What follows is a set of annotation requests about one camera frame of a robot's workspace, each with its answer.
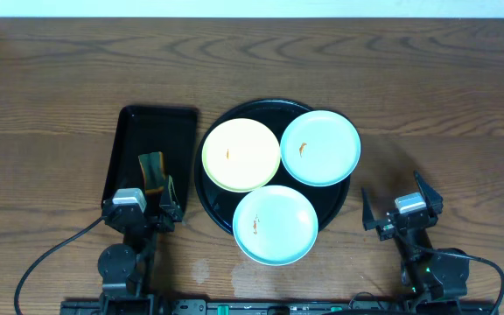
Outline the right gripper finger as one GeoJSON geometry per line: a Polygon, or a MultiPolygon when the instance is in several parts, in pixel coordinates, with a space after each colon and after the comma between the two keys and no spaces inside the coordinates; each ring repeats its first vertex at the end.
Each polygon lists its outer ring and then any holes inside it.
{"type": "Polygon", "coordinates": [[[434,214],[441,214],[444,206],[443,197],[423,179],[418,171],[414,171],[414,178],[427,208],[434,214]]]}
{"type": "Polygon", "coordinates": [[[364,188],[361,189],[362,197],[362,225],[366,231],[374,229],[376,221],[368,200],[368,194],[364,188]]]}

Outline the orange green scrub sponge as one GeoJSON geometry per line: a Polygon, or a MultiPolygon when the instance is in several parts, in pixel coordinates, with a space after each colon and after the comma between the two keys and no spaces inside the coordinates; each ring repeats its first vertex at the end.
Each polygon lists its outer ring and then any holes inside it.
{"type": "Polygon", "coordinates": [[[164,154],[161,151],[142,154],[138,161],[143,174],[146,194],[161,193],[167,184],[164,154]]]}

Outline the yellow plate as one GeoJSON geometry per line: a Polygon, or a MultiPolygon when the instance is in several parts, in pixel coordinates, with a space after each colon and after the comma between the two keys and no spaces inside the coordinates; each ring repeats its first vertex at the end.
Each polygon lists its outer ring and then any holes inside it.
{"type": "Polygon", "coordinates": [[[248,118],[222,122],[206,136],[201,150],[206,175],[220,188],[247,193],[277,173],[280,146],[266,125],[248,118]]]}

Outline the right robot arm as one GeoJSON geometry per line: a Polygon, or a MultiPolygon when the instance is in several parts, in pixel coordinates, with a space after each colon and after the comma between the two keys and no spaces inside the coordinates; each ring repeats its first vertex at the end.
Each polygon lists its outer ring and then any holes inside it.
{"type": "Polygon", "coordinates": [[[361,191],[362,224],[374,229],[382,241],[393,240],[401,256],[401,279],[412,289],[403,307],[416,312],[421,304],[454,303],[467,294],[469,261],[457,248],[434,249],[427,229],[438,223],[443,211],[443,197],[416,171],[419,191],[395,200],[395,209],[384,219],[375,219],[368,192],[361,191]]]}

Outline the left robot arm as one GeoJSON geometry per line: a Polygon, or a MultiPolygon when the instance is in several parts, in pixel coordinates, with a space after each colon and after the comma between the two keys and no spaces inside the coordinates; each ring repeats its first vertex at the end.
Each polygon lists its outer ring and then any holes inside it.
{"type": "Polygon", "coordinates": [[[158,210],[147,210],[147,196],[139,188],[123,188],[103,202],[103,220],[123,235],[121,243],[104,249],[98,259],[102,277],[99,314],[170,314],[170,303],[151,288],[158,236],[174,230],[184,213],[172,176],[154,193],[158,210]]]}

